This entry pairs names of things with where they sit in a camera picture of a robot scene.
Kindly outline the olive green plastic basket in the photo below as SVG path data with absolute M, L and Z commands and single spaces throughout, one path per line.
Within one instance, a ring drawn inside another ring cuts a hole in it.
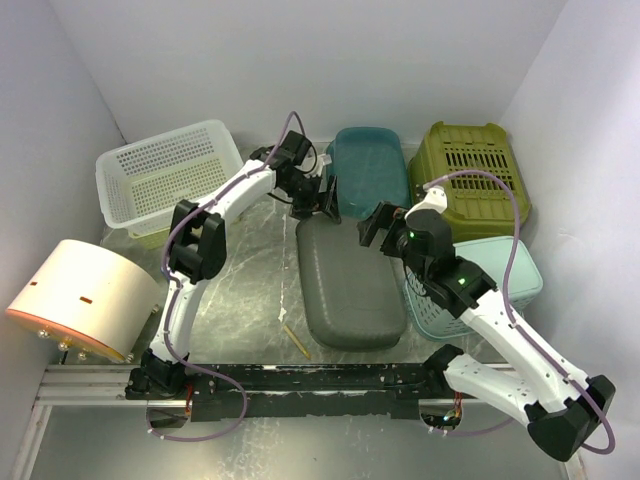
M 512 192 L 520 222 L 525 223 L 531 202 L 517 162 L 507 140 L 507 132 L 494 123 L 484 126 L 447 125 L 437 122 L 425 134 L 408 165 L 413 203 L 425 196 L 423 186 L 446 174 L 468 170 L 468 175 L 447 180 L 448 208 L 443 217 L 456 242 L 511 235 L 514 211 L 509 196 L 477 170 L 501 180 Z

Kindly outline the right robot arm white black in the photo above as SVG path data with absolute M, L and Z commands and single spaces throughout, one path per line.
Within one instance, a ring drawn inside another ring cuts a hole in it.
M 400 259 L 430 300 L 480 334 L 516 372 L 505 374 L 445 345 L 425 363 L 424 384 L 431 395 L 443 398 L 455 391 L 491 405 L 561 462 L 585 447 L 598 427 L 610 426 L 606 413 L 613 383 L 604 375 L 588 375 L 555 351 L 489 274 L 457 255 L 439 210 L 382 202 L 357 229 L 364 247 L 386 230 L 381 252 Z

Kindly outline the teal transparent plastic tub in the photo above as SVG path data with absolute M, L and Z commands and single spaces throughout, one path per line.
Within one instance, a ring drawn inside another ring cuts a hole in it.
M 339 131 L 327 147 L 328 173 L 337 177 L 340 214 L 367 218 L 379 203 L 411 204 L 405 159 L 398 135 L 380 127 Z

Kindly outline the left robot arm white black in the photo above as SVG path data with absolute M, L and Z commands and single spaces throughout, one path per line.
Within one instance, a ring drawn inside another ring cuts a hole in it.
M 316 213 L 339 223 L 338 179 L 312 142 L 290 131 L 280 144 L 253 152 L 230 180 L 195 201 L 174 208 L 161 270 L 169 288 L 158 330 L 143 353 L 140 370 L 162 398 L 181 395 L 189 341 L 209 282 L 227 260 L 227 226 L 263 196 L 276 190 L 288 198 L 290 215 L 305 220 Z

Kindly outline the grey plastic tub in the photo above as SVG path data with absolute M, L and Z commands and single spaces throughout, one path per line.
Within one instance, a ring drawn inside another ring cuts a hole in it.
M 394 347 L 407 326 L 391 261 L 359 244 L 357 221 L 315 215 L 296 226 L 307 326 L 320 345 L 344 352 Z

